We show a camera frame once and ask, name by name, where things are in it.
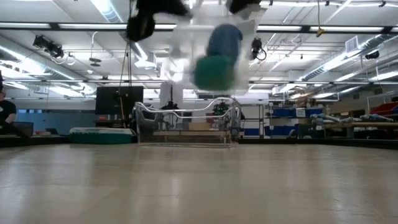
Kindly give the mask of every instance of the blue wall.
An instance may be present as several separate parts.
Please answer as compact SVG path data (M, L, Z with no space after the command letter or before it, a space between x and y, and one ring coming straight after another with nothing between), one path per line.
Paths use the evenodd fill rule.
M98 120L94 113L18 113L16 121L34 123L34 131L56 128L59 134L69 134L71 128L95 127L94 120Z

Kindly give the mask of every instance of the blue cylinder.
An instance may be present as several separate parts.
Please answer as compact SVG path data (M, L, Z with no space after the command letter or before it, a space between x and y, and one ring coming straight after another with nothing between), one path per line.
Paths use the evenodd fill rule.
M207 55L227 56L235 63L239 57L242 38L242 32L236 26L221 24L211 33Z

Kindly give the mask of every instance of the hanging cable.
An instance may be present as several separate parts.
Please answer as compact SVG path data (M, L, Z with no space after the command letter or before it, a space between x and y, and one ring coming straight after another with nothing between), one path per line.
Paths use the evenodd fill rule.
M318 31L317 31L317 37L320 37L324 33L324 29L321 28L321 6L320 6L320 0L317 0L318 3Z

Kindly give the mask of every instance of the motion capture camera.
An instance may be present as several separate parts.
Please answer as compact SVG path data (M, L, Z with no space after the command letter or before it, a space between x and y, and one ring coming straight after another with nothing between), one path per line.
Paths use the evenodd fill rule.
M262 42L261 38L255 38L253 42L251 42L251 60L258 59L258 55L262 49Z

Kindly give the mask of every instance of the ceiling beam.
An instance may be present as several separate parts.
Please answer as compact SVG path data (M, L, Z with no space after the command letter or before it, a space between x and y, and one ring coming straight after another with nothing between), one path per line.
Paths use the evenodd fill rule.
M156 32L172 32L176 24L156 24ZM0 22L0 30L124 32L125 23ZM202 29L187 26L187 29ZM398 26L322 26L324 34L398 34ZM316 34L317 25L260 24L257 33Z
M5 79L4 82L42 82L42 83L120 83L120 80L28 80L28 79ZM122 80L122 83L163 83L166 80ZM318 81L248 81L249 84L322 84L322 85L398 85L398 82L318 82Z

